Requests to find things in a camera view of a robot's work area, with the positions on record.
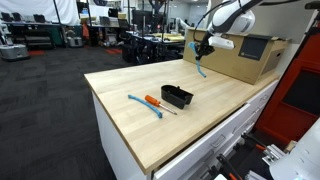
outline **screwdriver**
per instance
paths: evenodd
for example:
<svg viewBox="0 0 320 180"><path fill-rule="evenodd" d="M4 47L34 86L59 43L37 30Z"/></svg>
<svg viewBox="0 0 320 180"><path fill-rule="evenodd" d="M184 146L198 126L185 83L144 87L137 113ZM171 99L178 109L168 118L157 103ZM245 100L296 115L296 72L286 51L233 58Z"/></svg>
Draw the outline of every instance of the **screwdriver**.
<svg viewBox="0 0 320 180"><path fill-rule="evenodd" d="M153 97L151 97L151 96L149 96L149 95L146 95L146 97L145 97L144 99L145 99L146 101L148 101L150 104L154 105L154 106L157 106L157 107L160 106L160 107L164 108L165 110L171 112L172 114L178 115L178 114L177 114L176 112L174 112L172 109L170 109L170 108L162 105L160 101L158 101L157 99L155 99L155 98L153 98Z"/></svg>

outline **orange screwdriver handle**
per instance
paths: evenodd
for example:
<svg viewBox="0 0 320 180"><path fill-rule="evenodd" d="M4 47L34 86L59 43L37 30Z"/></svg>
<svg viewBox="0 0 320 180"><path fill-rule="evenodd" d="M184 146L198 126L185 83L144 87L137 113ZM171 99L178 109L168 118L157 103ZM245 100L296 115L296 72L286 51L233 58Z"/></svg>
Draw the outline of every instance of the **orange screwdriver handle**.
<svg viewBox="0 0 320 180"><path fill-rule="evenodd" d="M159 107L160 101L156 100L155 98L146 95L146 97L144 98L146 101L148 101L150 104Z"/></svg>

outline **blue tool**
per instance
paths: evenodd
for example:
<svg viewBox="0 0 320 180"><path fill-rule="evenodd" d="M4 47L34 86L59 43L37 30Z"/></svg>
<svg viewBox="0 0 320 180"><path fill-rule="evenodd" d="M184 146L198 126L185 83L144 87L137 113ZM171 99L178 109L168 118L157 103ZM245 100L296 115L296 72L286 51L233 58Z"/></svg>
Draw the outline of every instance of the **blue tool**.
<svg viewBox="0 0 320 180"><path fill-rule="evenodd" d="M192 49L192 51L194 52L195 56L198 56L197 51L196 51L196 43L195 42L189 42L188 46ZM197 64L197 69L198 72L203 76L203 77L207 77L206 74L204 74L201 69L200 69L200 61L196 60L196 64Z"/></svg>
<svg viewBox="0 0 320 180"><path fill-rule="evenodd" d="M135 96L132 96L132 95L130 95L130 94L128 95L128 98L129 98L129 99L134 99L134 100L137 100L137 101L141 102L142 104L146 105L146 106L149 107L151 110L153 110L155 113L157 113L157 115L158 115L159 118L162 118L162 113L161 113L157 108L155 108L154 106L152 106L151 104L149 104L148 102L146 102L146 101L144 101L144 100L142 100L142 99L140 99L140 98L137 98L137 97L135 97Z"/></svg>

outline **wooden workbench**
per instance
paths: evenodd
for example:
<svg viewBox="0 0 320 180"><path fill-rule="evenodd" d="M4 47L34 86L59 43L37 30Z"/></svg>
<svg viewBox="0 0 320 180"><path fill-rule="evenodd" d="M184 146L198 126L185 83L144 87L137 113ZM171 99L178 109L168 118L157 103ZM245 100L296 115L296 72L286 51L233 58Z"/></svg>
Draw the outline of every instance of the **wooden workbench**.
<svg viewBox="0 0 320 180"><path fill-rule="evenodd" d="M197 72L194 64L175 60L85 75L94 98L145 175L189 146L278 77L273 74L250 85L206 68L202 70L207 78ZM163 85L180 86L194 94L191 104L180 110L163 101L160 89ZM146 106L128 99L128 94L141 99L151 95L178 115L159 109L163 112L163 118L159 119Z"/></svg>

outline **gray carpet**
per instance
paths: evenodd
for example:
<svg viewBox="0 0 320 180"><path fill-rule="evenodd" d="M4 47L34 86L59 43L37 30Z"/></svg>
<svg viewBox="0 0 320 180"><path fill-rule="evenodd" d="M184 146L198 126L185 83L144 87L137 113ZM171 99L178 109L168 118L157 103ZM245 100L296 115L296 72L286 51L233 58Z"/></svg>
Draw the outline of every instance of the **gray carpet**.
<svg viewBox="0 0 320 180"><path fill-rule="evenodd" d="M0 179L116 179L83 74L131 66L103 48L0 62Z"/></svg>

